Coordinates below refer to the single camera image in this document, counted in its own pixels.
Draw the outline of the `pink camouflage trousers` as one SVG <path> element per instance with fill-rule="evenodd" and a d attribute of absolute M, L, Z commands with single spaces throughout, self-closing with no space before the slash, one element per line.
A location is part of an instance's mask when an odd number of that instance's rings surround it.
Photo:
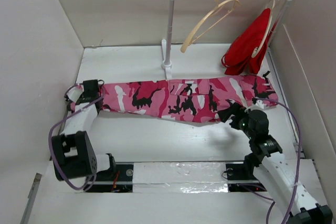
<path fill-rule="evenodd" d="M 262 98 L 270 107 L 278 101 L 269 79 L 254 74 L 108 83 L 104 89 L 104 111 L 196 123 L 218 121 L 217 112 L 234 103 L 247 108 L 252 106 L 253 98 Z"/>

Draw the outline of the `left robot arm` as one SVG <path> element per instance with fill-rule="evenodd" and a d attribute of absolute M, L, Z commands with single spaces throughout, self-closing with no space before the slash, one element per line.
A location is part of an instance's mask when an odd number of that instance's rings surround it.
<path fill-rule="evenodd" d="M 89 140 L 93 121 L 103 107 L 103 84 L 102 80 L 87 80 L 65 93 L 69 115 L 62 123 L 62 132 L 49 140 L 58 180 L 94 175 L 98 179 L 112 180 L 117 175 L 112 154 L 97 156 Z"/>

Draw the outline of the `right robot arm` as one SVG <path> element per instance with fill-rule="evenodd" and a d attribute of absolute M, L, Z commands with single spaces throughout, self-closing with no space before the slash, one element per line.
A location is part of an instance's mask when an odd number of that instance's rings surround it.
<path fill-rule="evenodd" d="M 243 173 L 256 178 L 268 191 L 283 214 L 282 223 L 332 223 L 333 213 L 328 205 L 320 205 L 293 171 L 279 143 L 269 134 L 267 114 L 234 103 L 218 111 L 222 122 L 241 130 L 249 139 L 251 153 L 245 156 Z"/>

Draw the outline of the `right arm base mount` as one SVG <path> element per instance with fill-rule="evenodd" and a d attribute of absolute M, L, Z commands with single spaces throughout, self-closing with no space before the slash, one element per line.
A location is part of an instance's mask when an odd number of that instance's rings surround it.
<path fill-rule="evenodd" d="M 254 154 L 246 155 L 243 161 L 225 163 L 222 177 L 227 180 L 228 191 L 235 192 L 263 192 L 263 184 L 253 175 L 254 164 L 258 162 Z"/>

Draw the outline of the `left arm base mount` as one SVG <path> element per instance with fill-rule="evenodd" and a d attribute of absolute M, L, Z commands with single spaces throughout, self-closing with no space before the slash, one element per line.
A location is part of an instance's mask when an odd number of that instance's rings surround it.
<path fill-rule="evenodd" d="M 87 193 L 131 193 L 133 192 L 134 163 L 115 162 L 110 153 L 97 155 L 96 179 L 84 188 Z"/>

